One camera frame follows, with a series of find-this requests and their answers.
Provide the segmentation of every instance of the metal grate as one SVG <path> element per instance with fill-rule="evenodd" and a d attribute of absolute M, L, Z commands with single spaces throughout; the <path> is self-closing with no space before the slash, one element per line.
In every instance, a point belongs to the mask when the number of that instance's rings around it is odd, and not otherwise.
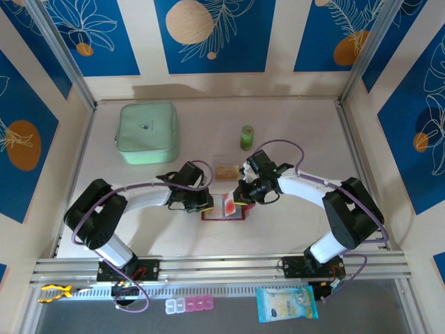
<path fill-rule="evenodd" d="M 286 289 L 297 288 L 307 285 L 307 283 L 252 283 L 252 284 L 221 284 L 221 285 L 161 285 L 158 287 L 149 286 L 144 287 L 145 291 L 151 299 L 168 299 L 187 296 L 200 296 L 211 294 L 213 297 L 253 297 L 256 296 L 257 289 Z M 59 292 L 55 290 L 45 291 L 41 293 L 40 298 L 52 298 Z M 134 299 L 138 295 L 135 291 L 132 296 L 127 296 L 126 299 Z M 110 299 L 111 287 L 93 287 L 86 292 L 75 292 L 70 299 L 61 299 L 61 301 L 75 301 L 75 300 L 104 300 Z"/>

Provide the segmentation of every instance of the metal frame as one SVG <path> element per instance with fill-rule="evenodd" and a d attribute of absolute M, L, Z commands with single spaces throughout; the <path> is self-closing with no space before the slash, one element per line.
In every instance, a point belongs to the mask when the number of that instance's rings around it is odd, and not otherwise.
<path fill-rule="evenodd" d="M 42 31 L 45 40 L 56 55 L 69 78 L 79 89 L 85 103 L 94 111 L 97 105 L 87 87 L 77 64 L 54 26 L 44 5 L 39 0 L 24 0 L 31 17 Z M 373 33 L 369 36 L 357 62 L 351 70 L 346 87 L 336 102 L 336 110 L 341 122 L 344 136 L 348 144 L 355 169 L 365 186 L 372 193 L 370 179 L 364 165 L 364 156 L 360 153 L 350 115 L 344 106 L 355 85 L 359 82 L 366 67 L 389 28 L 403 0 L 386 1 L 382 12 L 375 21 Z M 79 174 L 88 138 L 92 117 L 83 140 L 81 153 L 74 172 L 69 198 L 72 197 L 74 185 Z M 53 255 L 59 239 L 54 242 Z M 428 327 L 421 317 L 419 304 L 412 286 L 412 276 L 403 251 L 379 250 L 362 252 L 369 257 L 369 263 L 358 275 L 357 279 L 394 279 L 398 287 L 400 299 L 413 333 L 429 333 Z M 159 280 L 143 282 L 151 298 L 170 298 L 211 292 L 216 296 L 253 296 L 258 287 L 296 287 L 306 285 L 308 281 L 289 280 L 277 267 L 278 261 L 289 254 L 251 255 L 251 256 L 207 256 L 207 257 L 154 257 L 161 260 Z M 360 266 L 361 259 L 347 257 L 344 259 L 348 276 Z M 41 259 L 38 260 L 29 286 L 26 305 L 22 312 L 22 321 L 16 333 L 33 333 L 37 327 L 42 305 L 37 302 L 42 294 L 40 287 L 45 283 L 71 284 L 73 282 L 89 285 L 92 289 L 86 293 L 76 293 L 73 299 L 93 300 L 109 299 L 110 286 L 107 283 L 96 283 L 97 259 Z"/>

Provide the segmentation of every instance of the white tabletop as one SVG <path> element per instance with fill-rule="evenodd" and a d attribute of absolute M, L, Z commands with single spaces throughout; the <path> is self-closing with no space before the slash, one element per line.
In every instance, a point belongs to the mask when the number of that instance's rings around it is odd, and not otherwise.
<path fill-rule="evenodd" d="M 85 157 L 76 183 L 74 202 L 94 179 L 123 185 L 151 180 L 176 171 L 184 162 L 215 155 L 243 161 L 253 153 L 239 148 L 241 128 L 255 129 L 254 146 L 270 139 L 295 141 L 305 149 L 301 168 L 311 174 L 345 180 L 356 176 L 332 100 L 297 98 L 233 98 L 175 100 L 181 153 L 168 164 L 129 165 L 114 143 L 121 108 L 130 102 L 109 102 L 97 108 Z M 266 152 L 277 165 L 294 164 L 298 151 L 284 143 Z M 234 189 L 236 182 L 215 182 L 211 193 Z M 247 255 L 303 251 L 329 230 L 325 212 L 297 197 L 282 196 L 273 205 L 256 206 L 245 221 L 201 221 L 199 214 L 149 207 L 125 214 L 116 230 L 133 252 L 144 255 Z M 58 257 L 95 256 L 70 241 L 65 227 Z"/>

